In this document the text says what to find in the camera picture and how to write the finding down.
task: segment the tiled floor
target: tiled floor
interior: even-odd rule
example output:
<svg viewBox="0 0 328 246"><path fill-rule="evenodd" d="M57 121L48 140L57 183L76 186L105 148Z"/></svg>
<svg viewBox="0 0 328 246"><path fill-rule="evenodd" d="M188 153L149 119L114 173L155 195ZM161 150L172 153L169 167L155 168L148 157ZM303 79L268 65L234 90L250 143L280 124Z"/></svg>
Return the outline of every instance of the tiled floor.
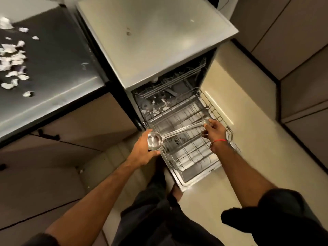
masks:
<svg viewBox="0 0 328 246"><path fill-rule="evenodd" d="M327 229L328 176L275 121L274 83L227 42L220 47L202 90L234 131L234 141L249 164L277 186L301 192ZM85 187L91 190L121 164L137 138L138 135L128 138L88 162L81 174ZM124 187L103 227L109 243L115 235L119 213L146 186L153 167L150 163L136 171ZM221 222L223 210L240 207L222 168L188 189L180 204L190 219L225 245L256 245L250 234Z"/></svg>

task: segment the wire rack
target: wire rack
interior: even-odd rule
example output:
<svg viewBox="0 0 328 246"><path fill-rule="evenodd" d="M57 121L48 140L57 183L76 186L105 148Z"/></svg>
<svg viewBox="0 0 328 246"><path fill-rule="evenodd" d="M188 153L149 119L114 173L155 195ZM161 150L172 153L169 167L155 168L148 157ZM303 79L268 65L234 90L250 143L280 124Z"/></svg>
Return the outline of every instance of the wire rack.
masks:
<svg viewBox="0 0 328 246"><path fill-rule="evenodd" d="M201 69L206 66L206 58L203 58L199 66L193 67L186 67L184 70L180 72L175 72L172 76L164 77L161 80L158 80L156 83L149 83L147 87L137 89L135 94L141 98L149 98L154 94L158 93L159 91L165 90L166 88L185 80L191 77L194 74L199 74Z"/></svg>
<svg viewBox="0 0 328 246"><path fill-rule="evenodd" d="M148 126L164 134L196 123L204 118L220 121L226 128L227 140L233 139L233 133L216 111L206 95L195 88L178 98L176 104L147 120ZM203 129L194 129L164 141L162 152L166 154L171 165L179 171L185 171L191 166L197 171L210 167L219 161L210 149L210 141L201 136Z"/></svg>

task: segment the lower dishwasher rack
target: lower dishwasher rack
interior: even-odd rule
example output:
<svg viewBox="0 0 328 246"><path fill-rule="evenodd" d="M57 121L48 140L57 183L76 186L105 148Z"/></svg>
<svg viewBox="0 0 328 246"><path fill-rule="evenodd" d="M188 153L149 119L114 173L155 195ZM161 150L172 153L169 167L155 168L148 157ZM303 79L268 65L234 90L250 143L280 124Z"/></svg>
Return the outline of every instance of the lower dishwasher rack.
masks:
<svg viewBox="0 0 328 246"><path fill-rule="evenodd" d="M227 140L231 143L233 139L231 129L199 88L177 97L168 110L151 118L145 117L147 127L161 134L201 119L216 119L225 126ZM218 157L210 149L210 141L201 136L202 130L198 128L169 138L160 149L162 157L183 191L221 166Z"/></svg>

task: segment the kitchen cabinet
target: kitchen cabinet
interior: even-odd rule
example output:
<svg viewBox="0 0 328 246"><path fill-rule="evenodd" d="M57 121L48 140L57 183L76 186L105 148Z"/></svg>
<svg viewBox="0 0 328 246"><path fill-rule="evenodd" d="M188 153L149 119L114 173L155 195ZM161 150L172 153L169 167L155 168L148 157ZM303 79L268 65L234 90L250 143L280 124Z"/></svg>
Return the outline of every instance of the kitchen cabinet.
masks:
<svg viewBox="0 0 328 246"><path fill-rule="evenodd" d="M230 20L239 30L238 42L252 52L289 1L239 0Z"/></svg>
<svg viewBox="0 0 328 246"><path fill-rule="evenodd" d="M100 151L27 135L0 149L0 164L9 168L78 166Z"/></svg>
<svg viewBox="0 0 328 246"><path fill-rule="evenodd" d="M104 151L137 131L112 94L94 101L41 128L60 141Z"/></svg>
<svg viewBox="0 0 328 246"><path fill-rule="evenodd" d="M73 167L8 168L0 172L0 186L0 229L85 195Z"/></svg>
<svg viewBox="0 0 328 246"><path fill-rule="evenodd" d="M328 107L328 47L281 81L281 118L288 122Z"/></svg>
<svg viewBox="0 0 328 246"><path fill-rule="evenodd" d="M252 55L277 79L328 44L328 0L291 0Z"/></svg>
<svg viewBox="0 0 328 246"><path fill-rule="evenodd" d="M29 219L25 222L16 224L10 228L0 231L0 241L2 245L6 246L19 246L29 240L37 233L43 232L51 225L56 219L60 218L68 209L73 207L77 202L67 204L59 207L45 214ZM93 246L107 246L105 237L100 232Z"/></svg>
<svg viewBox="0 0 328 246"><path fill-rule="evenodd" d="M286 126L328 168L328 109L286 123Z"/></svg>

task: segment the black countertop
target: black countertop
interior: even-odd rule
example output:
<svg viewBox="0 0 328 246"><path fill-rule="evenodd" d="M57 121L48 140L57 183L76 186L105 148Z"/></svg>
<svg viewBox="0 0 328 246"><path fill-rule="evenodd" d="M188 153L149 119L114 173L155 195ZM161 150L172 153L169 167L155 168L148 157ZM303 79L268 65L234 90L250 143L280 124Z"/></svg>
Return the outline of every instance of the black countertop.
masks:
<svg viewBox="0 0 328 246"><path fill-rule="evenodd" d="M30 79L11 90L0 88L0 147L109 91L108 80L100 77L96 60L66 8L51 9L13 26L0 29L0 42L25 41L24 65ZM22 33L19 27L30 30ZM32 39L34 35L40 40ZM0 72L1 82L14 78L5 77L7 73ZM25 91L34 91L34 96L23 97Z"/></svg>

